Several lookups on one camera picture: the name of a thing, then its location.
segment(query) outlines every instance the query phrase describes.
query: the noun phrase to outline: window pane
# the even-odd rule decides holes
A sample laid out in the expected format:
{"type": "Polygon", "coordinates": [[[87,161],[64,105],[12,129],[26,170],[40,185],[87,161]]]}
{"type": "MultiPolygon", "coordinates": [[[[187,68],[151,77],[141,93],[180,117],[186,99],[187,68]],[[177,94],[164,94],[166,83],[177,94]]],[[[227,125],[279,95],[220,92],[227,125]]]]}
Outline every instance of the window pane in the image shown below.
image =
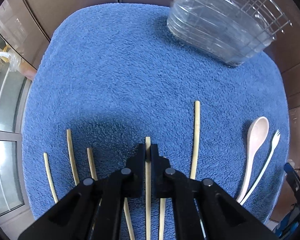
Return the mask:
{"type": "MultiPolygon", "coordinates": [[[[0,36],[0,52],[9,48],[0,36]]],[[[0,58],[0,130],[15,132],[15,117],[25,77],[18,71],[10,71],[9,62],[0,58]]]]}
{"type": "Polygon", "coordinates": [[[0,215],[22,205],[16,142],[0,141],[0,215]]]}

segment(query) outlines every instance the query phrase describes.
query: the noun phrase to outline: blue towel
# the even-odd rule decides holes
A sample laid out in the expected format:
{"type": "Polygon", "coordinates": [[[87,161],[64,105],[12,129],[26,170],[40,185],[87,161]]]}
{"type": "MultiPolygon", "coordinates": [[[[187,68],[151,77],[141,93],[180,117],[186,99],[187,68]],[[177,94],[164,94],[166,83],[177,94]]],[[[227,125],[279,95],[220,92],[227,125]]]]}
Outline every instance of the blue towel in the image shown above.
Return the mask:
{"type": "MultiPolygon", "coordinates": [[[[80,180],[90,176],[87,147],[97,175],[121,168],[145,136],[187,176],[194,133],[194,101],[201,102],[197,179],[212,178],[237,197],[246,166],[246,134],[259,116],[270,122],[257,152],[250,186],[279,129],[281,139],[260,184],[244,207],[264,222],[283,180],[289,144],[286,96],[275,63],[260,53],[229,68],[183,45],[166,27],[169,8],[106,4],[79,10],[55,31],[26,105],[23,168],[35,218],[53,204],[43,152],[49,155],[58,198],[74,187],[66,129],[72,130],[80,180]]],[[[158,237],[158,200],[152,203],[152,239],[158,237]]],[[[136,239],[145,239],[145,200],[129,199],[136,239]]],[[[171,201],[165,239],[174,239],[171,201]]],[[[122,239],[129,239],[122,223],[122,239]]]]}

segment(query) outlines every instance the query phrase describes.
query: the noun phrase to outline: plastic-lined wire basket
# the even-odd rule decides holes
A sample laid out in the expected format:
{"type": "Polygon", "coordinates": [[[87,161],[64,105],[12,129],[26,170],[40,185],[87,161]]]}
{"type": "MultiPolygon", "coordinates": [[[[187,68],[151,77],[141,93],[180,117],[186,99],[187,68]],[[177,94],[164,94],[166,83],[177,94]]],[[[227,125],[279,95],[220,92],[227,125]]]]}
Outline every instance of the plastic-lined wire basket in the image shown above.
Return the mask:
{"type": "Polygon", "coordinates": [[[167,25],[181,40],[238,66],[292,24],[273,0],[174,0],[167,25]]]}

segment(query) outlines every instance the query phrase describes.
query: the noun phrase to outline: table covered with blue cloth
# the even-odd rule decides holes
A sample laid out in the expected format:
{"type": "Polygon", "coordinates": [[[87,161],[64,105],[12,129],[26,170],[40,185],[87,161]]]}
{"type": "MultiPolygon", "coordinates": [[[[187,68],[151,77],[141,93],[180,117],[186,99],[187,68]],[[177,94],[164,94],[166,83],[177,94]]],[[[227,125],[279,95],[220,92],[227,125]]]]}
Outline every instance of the table covered with blue cloth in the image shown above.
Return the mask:
{"type": "MultiPolygon", "coordinates": [[[[105,4],[81,9],[55,31],[26,104],[23,169],[31,210],[39,218],[53,204],[44,166],[58,198],[74,187],[66,129],[72,130],[79,179],[90,176],[93,148],[98,178],[124,167],[145,136],[158,144],[171,166],[190,175],[194,102],[201,102],[197,180],[212,178],[238,196],[246,166],[246,137],[254,119],[270,130],[254,163],[250,187],[281,138],[259,185],[244,204],[265,222],[278,197],[289,146],[286,96],[275,63],[260,53],[231,68],[183,44],[168,30],[169,8],[105,4]]],[[[129,199],[136,239],[145,239],[145,198],[129,199]]],[[[152,239],[158,238],[159,200],[152,199],[152,239]]],[[[122,216],[121,239],[129,239],[122,216]]],[[[167,200],[164,239],[174,239],[167,200]]]]}

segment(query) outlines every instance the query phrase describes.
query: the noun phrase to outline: utensil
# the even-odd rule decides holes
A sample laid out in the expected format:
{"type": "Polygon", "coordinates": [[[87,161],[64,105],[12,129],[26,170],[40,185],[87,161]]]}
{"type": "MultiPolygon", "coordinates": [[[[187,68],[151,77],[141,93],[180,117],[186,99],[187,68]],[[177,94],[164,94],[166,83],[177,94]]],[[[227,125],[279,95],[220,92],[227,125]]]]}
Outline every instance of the utensil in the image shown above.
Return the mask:
{"type": "Polygon", "coordinates": [[[246,166],[246,172],[243,179],[243,184],[239,196],[237,197],[238,203],[240,203],[243,200],[244,196],[247,193],[250,177],[251,177],[253,158],[256,155],[256,152],[258,151],[260,146],[266,140],[268,131],[269,131],[269,121],[264,116],[254,120],[249,127],[248,135],[247,135],[247,152],[248,152],[247,166],[246,166]]]}
{"type": "Polygon", "coordinates": [[[254,182],[254,184],[252,185],[251,189],[248,191],[248,193],[246,194],[246,196],[244,197],[244,199],[240,202],[241,205],[243,205],[247,199],[250,197],[251,193],[254,191],[254,189],[256,188],[256,186],[258,185],[258,183],[260,182],[263,174],[265,173],[266,171],[266,168],[268,167],[269,163],[270,163],[270,160],[272,158],[272,155],[274,153],[274,150],[275,148],[277,147],[278,143],[279,143],[279,140],[280,140],[280,131],[277,130],[272,138],[272,143],[271,143],[271,152],[268,156],[268,159],[266,161],[266,164],[263,166],[262,168],[262,171],[260,172],[257,180],[254,182]]]}

